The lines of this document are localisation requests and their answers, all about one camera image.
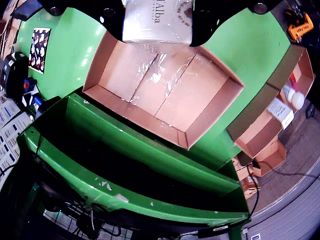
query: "green machine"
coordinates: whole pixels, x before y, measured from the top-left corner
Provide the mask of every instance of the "green machine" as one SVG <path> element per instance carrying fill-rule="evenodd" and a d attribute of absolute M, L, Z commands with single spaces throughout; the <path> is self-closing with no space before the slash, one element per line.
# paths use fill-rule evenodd
<path fill-rule="evenodd" d="M 38 80 L 45 99 L 62 99 L 18 138 L 21 165 L 45 164 L 85 208 L 103 207 L 120 227 L 172 239 L 227 232 L 231 239 L 241 239 L 249 210 L 231 161 L 240 149 L 226 127 L 263 87 L 290 45 L 272 14 L 244 9 L 205 43 L 246 87 L 189 151 L 81 93 L 105 33 L 99 23 L 72 8 L 58 17 L 41 10 L 20 26 L 22 52 L 30 51 L 38 27 L 51 28 L 45 73 L 30 70 L 29 75 Z"/>

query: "paper sheet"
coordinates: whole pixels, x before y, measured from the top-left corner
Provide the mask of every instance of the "paper sheet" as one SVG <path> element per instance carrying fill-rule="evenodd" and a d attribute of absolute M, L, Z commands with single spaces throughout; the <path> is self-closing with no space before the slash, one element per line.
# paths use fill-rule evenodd
<path fill-rule="evenodd" d="M 10 121 L 0 131 L 0 172 L 12 164 L 17 163 L 20 156 L 20 149 L 17 144 L 17 137 L 23 130 L 32 123 L 28 114 L 23 112 Z M 0 178 L 0 190 L 10 174 L 12 168 Z"/>

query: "green metal panel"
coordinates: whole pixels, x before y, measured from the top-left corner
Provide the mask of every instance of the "green metal panel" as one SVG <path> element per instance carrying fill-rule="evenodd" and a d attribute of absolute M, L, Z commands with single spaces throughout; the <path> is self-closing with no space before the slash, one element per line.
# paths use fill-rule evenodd
<path fill-rule="evenodd" d="M 66 100 L 66 113 L 59 112 L 57 115 L 65 115 L 69 128 L 87 138 L 99 139 L 115 151 L 146 164 L 158 173 L 219 196 L 240 187 L 238 181 L 144 137 L 92 104 L 84 103 L 84 99 L 77 94 L 71 94 Z"/>
<path fill-rule="evenodd" d="M 27 56 L 34 28 L 51 28 L 51 32 L 44 74 L 30 69 L 29 76 L 38 80 L 45 99 L 63 98 L 84 84 L 106 29 L 74 8 L 67 8 L 61 16 L 52 16 L 43 9 L 20 25 L 17 42 Z"/>
<path fill-rule="evenodd" d="M 35 27 L 52 28 L 45 71 L 29 73 L 38 79 L 41 94 L 49 99 L 66 96 L 82 86 L 97 46 L 105 32 L 95 20 L 68 8 L 60 17 L 44 10 L 21 24 L 18 42 L 26 54 Z M 243 81 L 245 89 L 217 123 L 189 150 L 172 147 L 202 165 L 217 170 L 240 149 L 234 146 L 226 127 L 248 105 L 275 70 L 289 41 L 271 13 L 257 15 L 244 9 L 226 22 L 204 45 L 225 62 Z"/>
<path fill-rule="evenodd" d="M 30 127 L 25 131 L 23 136 L 26 139 L 28 147 L 33 152 L 36 152 L 40 137 L 38 131 L 34 127 Z M 155 218 L 186 223 L 203 223 L 210 226 L 232 223 L 248 217 L 247 212 L 197 210 L 136 194 L 88 171 L 64 155 L 45 138 L 42 138 L 38 155 L 59 172 L 83 197 L 88 198 L 89 203 L 95 202 L 101 204 L 108 211 L 127 209 Z M 105 181 L 110 184 L 112 191 L 109 191 L 106 185 L 101 186 L 101 183 Z M 124 196 L 127 201 L 115 197 L 119 194 Z"/>
<path fill-rule="evenodd" d="M 180 153 L 205 155 L 201 164 L 218 168 L 239 153 L 225 129 L 264 86 L 289 46 L 286 34 L 270 12 L 258 15 L 246 8 L 224 22 L 204 47 L 227 64 L 245 88 L 190 151 Z"/>

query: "white bottle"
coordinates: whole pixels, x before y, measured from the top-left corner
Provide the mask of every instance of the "white bottle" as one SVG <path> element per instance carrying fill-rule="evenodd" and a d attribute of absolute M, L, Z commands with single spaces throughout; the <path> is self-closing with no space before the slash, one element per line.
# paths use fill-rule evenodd
<path fill-rule="evenodd" d="M 285 98 L 291 103 L 295 109 L 300 110 L 305 103 L 305 95 L 296 92 L 292 87 L 284 85 L 282 88 Z"/>

